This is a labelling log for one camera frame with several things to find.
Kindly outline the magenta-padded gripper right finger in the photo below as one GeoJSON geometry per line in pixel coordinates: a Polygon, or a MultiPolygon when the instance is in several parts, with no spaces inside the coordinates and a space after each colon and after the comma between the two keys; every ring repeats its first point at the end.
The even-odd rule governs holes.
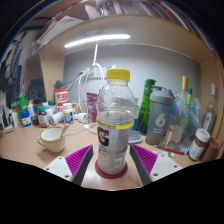
{"type": "Polygon", "coordinates": [[[143,185],[150,184],[182,169],[168,156],[157,155],[138,145],[130,145],[130,155],[143,185]]]}

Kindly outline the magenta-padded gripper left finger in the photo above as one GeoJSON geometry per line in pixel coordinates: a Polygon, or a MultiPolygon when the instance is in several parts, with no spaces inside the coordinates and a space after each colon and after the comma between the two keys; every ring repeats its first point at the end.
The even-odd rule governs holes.
{"type": "Polygon", "coordinates": [[[44,170],[76,185],[81,185],[93,157],[93,146],[86,146],[67,157],[58,156],[44,170]]]}

